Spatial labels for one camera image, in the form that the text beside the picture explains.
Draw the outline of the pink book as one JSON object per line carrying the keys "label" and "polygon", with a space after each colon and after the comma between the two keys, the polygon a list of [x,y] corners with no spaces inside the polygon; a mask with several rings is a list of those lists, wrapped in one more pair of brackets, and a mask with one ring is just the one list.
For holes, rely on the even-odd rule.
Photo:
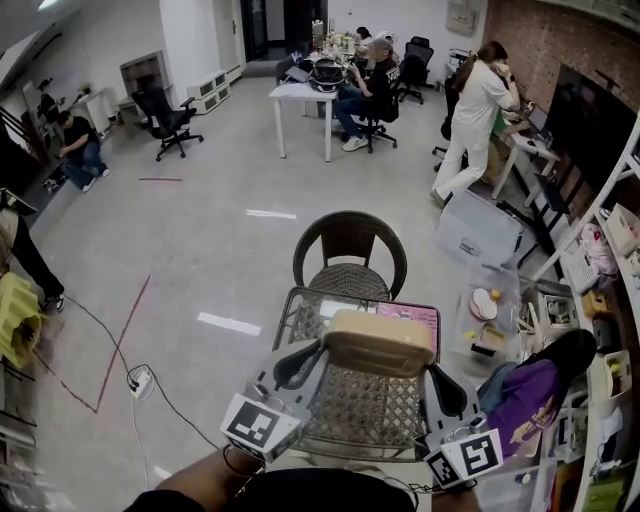
{"label": "pink book", "polygon": [[440,313],[436,308],[399,302],[379,302],[376,306],[376,314],[427,325],[431,330],[433,343],[440,346]]}

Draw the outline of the beige plastic lunch box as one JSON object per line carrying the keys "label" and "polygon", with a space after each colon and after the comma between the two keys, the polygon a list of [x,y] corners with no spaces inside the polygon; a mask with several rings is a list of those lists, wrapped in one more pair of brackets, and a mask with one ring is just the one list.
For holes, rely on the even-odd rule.
{"label": "beige plastic lunch box", "polygon": [[359,311],[338,311],[321,344],[330,364],[383,377],[416,378],[436,361],[429,326]]}

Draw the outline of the pink bag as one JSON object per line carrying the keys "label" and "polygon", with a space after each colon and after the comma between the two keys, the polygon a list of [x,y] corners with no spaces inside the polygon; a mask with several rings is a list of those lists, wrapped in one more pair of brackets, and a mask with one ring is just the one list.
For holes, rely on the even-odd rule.
{"label": "pink bag", "polygon": [[582,228],[581,245],[598,275],[614,276],[618,272],[613,251],[599,226],[588,223]]}

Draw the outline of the clear plastic box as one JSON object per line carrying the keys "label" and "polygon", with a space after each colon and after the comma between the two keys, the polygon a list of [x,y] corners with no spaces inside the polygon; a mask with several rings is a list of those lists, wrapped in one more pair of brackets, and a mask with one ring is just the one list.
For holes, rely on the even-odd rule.
{"label": "clear plastic box", "polygon": [[547,512],[556,463],[481,477],[475,487],[482,512]]}

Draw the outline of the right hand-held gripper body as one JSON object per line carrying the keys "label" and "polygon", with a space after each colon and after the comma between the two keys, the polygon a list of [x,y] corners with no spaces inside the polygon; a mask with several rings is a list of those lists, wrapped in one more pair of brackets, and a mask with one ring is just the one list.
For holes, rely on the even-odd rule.
{"label": "right hand-held gripper body", "polygon": [[499,431],[491,429],[481,411],[479,398],[469,382],[469,405],[463,416],[441,413],[432,381],[432,368],[423,373],[423,418],[427,434],[423,440],[423,461],[437,485],[449,489],[487,474],[503,465]]}

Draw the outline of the person's right forearm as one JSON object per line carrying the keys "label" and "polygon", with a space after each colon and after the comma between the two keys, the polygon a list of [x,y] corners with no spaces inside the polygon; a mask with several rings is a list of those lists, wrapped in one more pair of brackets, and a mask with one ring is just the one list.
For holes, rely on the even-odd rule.
{"label": "person's right forearm", "polygon": [[471,481],[435,492],[431,512],[481,512],[474,491],[476,485],[476,481]]}

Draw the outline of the white shelf rack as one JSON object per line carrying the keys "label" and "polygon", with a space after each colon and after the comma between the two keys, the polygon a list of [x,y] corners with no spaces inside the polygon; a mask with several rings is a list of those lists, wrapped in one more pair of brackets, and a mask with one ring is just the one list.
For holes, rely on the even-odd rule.
{"label": "white shelf rack", "polygon": [[[539,280],[542,278],[547,270],[556,263],[560,265],[566,263],[569,257],[568,248],[575,245],[581,230],[588,223],[597,221],[603,229],[605,238],[609,242],[614,258],[618,264],[619,273],[630,301],[635,330],[639,337],[640,344],[640,288],[635,286],[635,277],[631,274],[629,260],[616,246],[611,230],[601,214],[601,209],[615,186],[631,177],[636,177],[640,180],[640,111],[637,113],[636,121],[624,149],[601,191],[595,197],[582,218],[564,232],[564,238],[558,243],[556,251],[537,270],[533,279]],[[612,417],[615,411],[621,411],[624,407],[631,405],[630,389],[624,390],[621,394],[613,398],[606,398],[599,394],[599,390],[603,388],[606,383],[605,358],[603,356],[596,357],[589,367],[587,383],[588,430],[586,451],[573,512],[584,512],[588,491],[594,484],[596,467],[600,463],[601,449],[605,444],[602,423]]]}

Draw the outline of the white power strip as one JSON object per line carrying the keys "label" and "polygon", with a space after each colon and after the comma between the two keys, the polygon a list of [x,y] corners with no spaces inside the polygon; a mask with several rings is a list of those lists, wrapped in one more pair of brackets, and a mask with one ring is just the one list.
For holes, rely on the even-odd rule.
{"label": "white power strip", "polygon": [[128,373],[127,383],[136,400],[145,400],[153,392],[155,380],[150,368],[140,365]]}

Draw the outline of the white plastic basket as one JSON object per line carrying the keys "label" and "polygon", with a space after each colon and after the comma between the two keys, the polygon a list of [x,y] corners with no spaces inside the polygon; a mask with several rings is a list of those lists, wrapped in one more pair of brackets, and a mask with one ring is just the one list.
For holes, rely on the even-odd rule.
{"label": "white plastic basket", "polygon": [[560,258],[571,287],[579,294],[592,289],[600,275],[581,241],[573,241]]}

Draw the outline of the white low cabinet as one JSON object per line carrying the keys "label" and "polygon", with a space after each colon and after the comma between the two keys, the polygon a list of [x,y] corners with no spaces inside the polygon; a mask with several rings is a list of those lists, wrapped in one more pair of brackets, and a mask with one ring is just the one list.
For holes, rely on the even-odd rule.
{"label": "white low cabinet", "polygon": [[227,74],[218,70],[197,85],[187,88],[187,95],[192,98],[191,107],[197,115],[206,115],[230,97],[231,88]]}

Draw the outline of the dark wicker chair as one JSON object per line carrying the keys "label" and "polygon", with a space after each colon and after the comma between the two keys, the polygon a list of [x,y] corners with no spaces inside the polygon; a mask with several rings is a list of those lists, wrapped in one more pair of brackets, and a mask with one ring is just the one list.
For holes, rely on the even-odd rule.
{"label": "dark wicker chair", "polygon": [[[370,268],[374,243],[382,242],[394,266],[390,284]],[[309,249],[321,244],[323,267],[304,282]],[[395,300],[407,276],[406,252],[395,231],[378,217],[360,211],[338,211],[310,225],[297,243],[292,270],[298,286],[373,300]]]}

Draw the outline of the black office chair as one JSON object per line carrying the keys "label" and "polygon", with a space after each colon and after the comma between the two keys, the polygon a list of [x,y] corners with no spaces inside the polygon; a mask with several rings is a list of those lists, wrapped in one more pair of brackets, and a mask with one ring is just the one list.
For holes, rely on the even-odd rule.
{"label": "black office chair", "polygon": [[367,140],[367,151],[373,152],[373,139],[380,138],[390,141],[393,148],[398,147],[398,141],[387,133],[387,124],[395,122],[399,117],[399,80],[390,85],[387,94],[377,101],[373,101],[368,110],[359,116],[358,126]]}
{"label": "black office chair", "polygon": [[422,89],[428,86],[429,62],[434,50],[429,46],[408,42],[405,45],[404,58],[400,64],[400,85],[398,87],[398,101],[403,102],[407,96],[424,104]]}
{"label": "black office chair", "polygon": [[197,114],[197,110],[192,107],[194,97],[185,100],[178,110],[170,106],[163,88],[134,92],[132,98],[148,119],[149,134],[161,143],[161,149],[155,158],[157,162],[174,146],[179,148],[180,157],[185,158],[183,142],[204,141],[202,135],[192,134],[189,128],[191,119]]}
{"label": "black office chair", "polygon": [[[456,89],[456,81],[458,78],[459,71],[455,71],[449,78],[447,78],[444,82],[444,92],[445,92],[445,100],[447,106],[447,116],[441,125],[441,135],[446,141],[450,141],[451,139],[451,123],[453,114],[455,111],[455,107],[457,102],[459,101],[459,92]],[[443,155],[446,153],[447,149],[439,146],[435,146],[432,150],[432,155],[438,156],[439,152]],[[462,157],[462,168],[466,168],[468,166],[468,155],[465,151]],[[441,164],[437,164],[434,167],[434,171],[437,172],[440,168]]]}

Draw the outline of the black television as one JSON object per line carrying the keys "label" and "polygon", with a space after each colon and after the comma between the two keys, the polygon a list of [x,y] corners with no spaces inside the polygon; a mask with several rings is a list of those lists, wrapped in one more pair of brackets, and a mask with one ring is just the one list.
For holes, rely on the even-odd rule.
{"label": "black television", "polygon": [[631,135],[636,113],[613,93],[562,65],[545,128],[594,192],[599,192]]}

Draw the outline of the white desk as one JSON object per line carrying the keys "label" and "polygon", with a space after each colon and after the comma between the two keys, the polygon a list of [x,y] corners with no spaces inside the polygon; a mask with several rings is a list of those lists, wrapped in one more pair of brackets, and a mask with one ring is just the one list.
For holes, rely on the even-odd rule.
{"label": "white desk", "polygon": [[508,120],[504,120],[505,128],[501,131],[500,139],[510,145],[509,156],[506,163],[501,169],[499,180],[493,187],[491,192],[491,198],[497,200],[507,179],[514,170],[514,165],[521,155],[526,154],[529,159],[533,157],[540,157],[546,161],[546,164],[541,172],[545,177],[548,177],[554,169],[555,164],[559,161],[557,154],[548,149],[545,144],[539,139],[532,139],[521,135],[519,132],[513,129],[513,124]]}
{"label": "white desk", "polygon": [[279,155],[282,159],[287,157],[286,145],[282,121],[282,102],[283,101],[300,101],[303,107],[303,115],[306,115],[306,104],[308,102],[323,103],[325,106],[325,143],[324,143],[324,159],[326,162],[332,160],[332,119],[333,119],[333,102],[337,98],[337,93],[320,92],[313,89],[308,84],[289,83],[276,86],[269,94],[269,98],[273,102],[276,134],[278,141]]}

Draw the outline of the person's left forearm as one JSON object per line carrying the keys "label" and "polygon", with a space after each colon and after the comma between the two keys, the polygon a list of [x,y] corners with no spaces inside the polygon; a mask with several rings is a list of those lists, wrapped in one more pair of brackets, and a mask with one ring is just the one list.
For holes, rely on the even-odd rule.
{"label": "person's left forearm", "polygon": [[263,466],[260,459],[226,445],[163,480],[156,489],[178,491],[205,501],[237,492]]}

